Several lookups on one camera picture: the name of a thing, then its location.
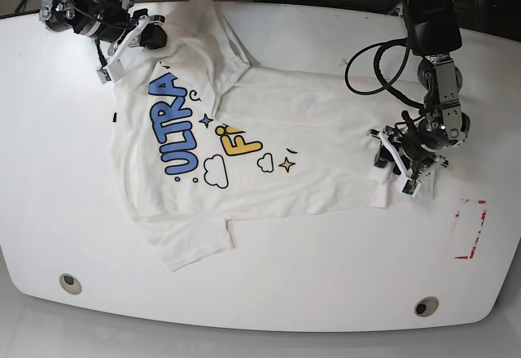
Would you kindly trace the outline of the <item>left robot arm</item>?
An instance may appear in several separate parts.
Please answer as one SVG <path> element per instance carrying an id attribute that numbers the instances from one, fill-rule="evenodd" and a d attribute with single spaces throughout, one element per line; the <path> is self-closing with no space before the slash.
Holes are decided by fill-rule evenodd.
<path id="1" fill-rule="evenodd" d="M 447 160 L 439 152 L 460 146 L 470 131 L 470 117 L 463 112 L 459 98 L 462 74 L 451 54 L 462 47 L 462 36 L 453 0 L 400 0 L 406 38 L 382 44 L 374 57 L 374 72 L 382 86 L 395 98 L 418 110 L 418 118 L 403 113 L 402 121 L 381 132 L 380 147 L 374 164 L 379 168 L 393 164 L 394 171 L 404 181 L 406 194 Z M 384 52 L 393 46 L 404 46 L 408 52 L 421 57 L 418 80 L 426 89 L 420 103 L 407 98 L 380 71 Z"/>

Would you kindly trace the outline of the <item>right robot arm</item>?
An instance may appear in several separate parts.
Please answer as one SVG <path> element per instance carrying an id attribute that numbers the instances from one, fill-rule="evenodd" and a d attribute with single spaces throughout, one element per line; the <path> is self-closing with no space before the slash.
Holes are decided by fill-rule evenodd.
<path id="1" fill-rule="evenodd" d="M 113 55 L 138 21 L 148 15 L 146 9 L 129 13 L 133 5 L 133 0 L 42 0 L 39 19 L 54 33 L 71 29 L 93 40 L 99 62 L 105 66 L 107 55 L 101 43 L 108 43 L 109 55 Z"/>

